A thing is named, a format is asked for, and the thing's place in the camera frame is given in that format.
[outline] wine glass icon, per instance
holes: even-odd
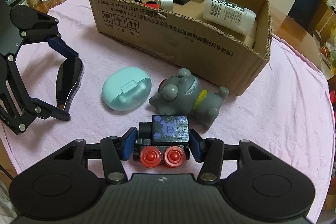
[[[106,18],[106,20],[107,20],[108,22],[110,22],[111,14],[110,14],[110,13],[104,13],[104,12],[103,12],[103,15],[104,15],[104,17]]]

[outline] wooden table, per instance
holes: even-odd
[[[47,13],[50,8],[65,1],[66,0],[49,0],[47,2],[40,2],[34,8]],[[275,35],[286,40],[317,67],[320,66],[320,57],[317,45],[308,32],[275,7],[272,7],[272,21],[273,33]],[[11,165],[2,143],[0,143],[0,164],[9,170],[12,175],[15,175],[14,167]],[[0,179],[4,180],[6,185],[9,185],[10,181],[2,173],[0,173]]]

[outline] pink tablecloth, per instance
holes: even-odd
[[[115,71],[126,66],[144,69],[152,79],[152,96],[161,80],[178,70],[98,33],[89,0],[68,0],[49,14],[59,19],[59,31],[79,52],[85,73],[70,109],[70,122],[36,119],[20,136],[5,125],[0,127],[0,138],[18,173],[74,139],[95,143],[107,136],[121,136],[139,122],[150,122],[155,111],[148,101],[128,113],[113,111],[104,104],[101,88]],[[63,60],[46,43],[23,46],[16,62],[31,97],[56,104],[55,82]],[[202,82],[205,88],[217,90],[209,82]],[[334,160],[334,115],[323,74],[284,40],[273,36],[270,62],[242,96],[229,95],[219,117],[202,136],[220,138],[227,144],[250,139],[306,174],[316,188],[308,217],[317,220]],[[201,165],[190,160],[176,169],[148,170],[129,161],[124,167],[130,176],[133,172],[197,174]],[[102,175],[100,162],[91,161],[89,168]],[[225,162],[222,177],[235,168],[234,162]]]

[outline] fragile symbol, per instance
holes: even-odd
[[[114,22],[116,25],[120,26],[120,27],[126,27],[125,26],[125,18],[123,16],[120,16],[120,15],[116,15],[116,14],[113,14],[113,17],[114,17]]]
[[[134,19],[130,19],[130,18],[126,18],[127,20],[127,28],[132,30],[132,31],[136,31],[139,32],[139,21],[134,20]]]
[[[166,182],[168,180],[168,178],[166,178],[166,177],[160,177],[159,178],[159,181],[160,182]]]
[[[104,21],[113,24],[112,14],[108,12],[104,12],[104,11],[102,13],[103,13]]]

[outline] silver lid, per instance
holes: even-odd
[[[159,0],[160,9],[165,11],[174,11],[174,1],[173,0]]]

